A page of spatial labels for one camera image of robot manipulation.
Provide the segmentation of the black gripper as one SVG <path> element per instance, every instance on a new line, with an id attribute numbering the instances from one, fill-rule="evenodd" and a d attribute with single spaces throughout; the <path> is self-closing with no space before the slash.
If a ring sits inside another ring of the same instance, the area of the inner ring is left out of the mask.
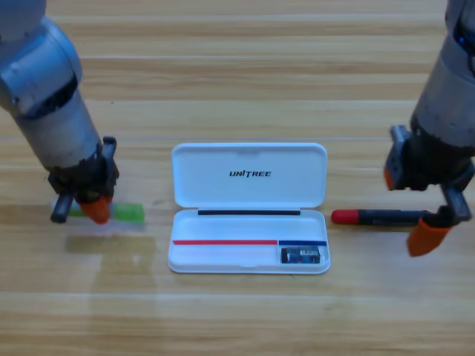
<path id="1" fill-rule="evenodd" d="M 50 168 L 48 182 L 58 195 L 50 220 L 65 223 L 73 202 L 82 213 L 98 225 L 106 224 L 111 217 L 109 204 L 119 178 L 114 161 L 117 141 L 105 136 L 96 151 L 70 168 Z"/>
<path id="2" fill-rule="evenodd" d="M 409 255 L 421 257 L 441 245 L 453 224 L 472 218 L 463 191 L 474 177 L 474 149 L 444 143 L 419 125 L 412 131 L 394 125 L 390 135 L 393 145 L 384 165 L 387 189 L 424 191 L 438 185 L 445 198 L 436 213 L 419 218 L 406 240 Z"/>

